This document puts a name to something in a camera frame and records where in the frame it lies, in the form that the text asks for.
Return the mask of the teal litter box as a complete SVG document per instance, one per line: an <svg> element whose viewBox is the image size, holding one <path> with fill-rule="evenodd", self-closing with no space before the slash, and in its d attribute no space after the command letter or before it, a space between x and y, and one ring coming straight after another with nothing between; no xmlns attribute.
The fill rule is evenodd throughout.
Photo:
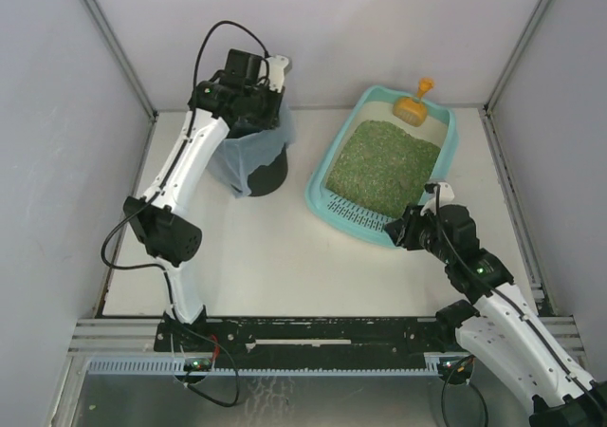
<svg viewBox="0 0 607 427"><path fill-rule="evenodd" d="M311 175L304 192L308 209L318 218L359 240L389 249L394 244L383 227L393 219L332 192L326 183L343 147L358 127L370 120L388 121L410 136L438 147L437 161L426 180L431 182L446 178L459 143L455 114L448 107L424 100L428 117L421 126L413 127L392 112L394 103L409 95L408 92L381 85L373 85L365 90Z"/></svg>

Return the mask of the orange litter scoop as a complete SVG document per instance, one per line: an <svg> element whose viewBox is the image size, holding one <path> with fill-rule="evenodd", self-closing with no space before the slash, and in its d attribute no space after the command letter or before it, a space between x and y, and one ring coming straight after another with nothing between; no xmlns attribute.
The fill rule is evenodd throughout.
<svg viewBox="0 0 607 427"><path fill-rule="evenodd" d="M428 109L423 103L424 96L434 88L432 78L421 78L417 91L409 97L401 97L393 105L393 115L413 127L419 127L427 118Z"/></svg>

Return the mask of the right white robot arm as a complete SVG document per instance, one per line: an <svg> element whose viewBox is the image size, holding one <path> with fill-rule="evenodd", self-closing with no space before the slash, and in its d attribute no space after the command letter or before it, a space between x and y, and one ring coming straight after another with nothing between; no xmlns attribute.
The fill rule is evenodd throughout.
<svg viewBox="0 0 607 427"><path fill-rule="evenodd" d="M526 302L504 263L483 249L466 207L409 206L384 230L406 251L440 260L464 295L439 310L447 340L480 360L516 397L532 426L603 426L606 384L582 368Z"/></svg>

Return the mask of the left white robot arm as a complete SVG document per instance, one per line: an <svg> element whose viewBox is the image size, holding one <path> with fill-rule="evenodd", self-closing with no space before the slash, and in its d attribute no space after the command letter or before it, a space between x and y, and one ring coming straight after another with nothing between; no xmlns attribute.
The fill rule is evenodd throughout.
<svg viewBox="0 0 607 427"><path fill-rule="evenodd" d="M204 310L189 268L202 242L202 231L187 219L198 181L237 122L259 130L278 127L290 68L283 55L230 50L222 69L195 82L179 136L155 180L141 197L124 201L130 228L165 274L168 313L181 323L194 323Z"/></svg>

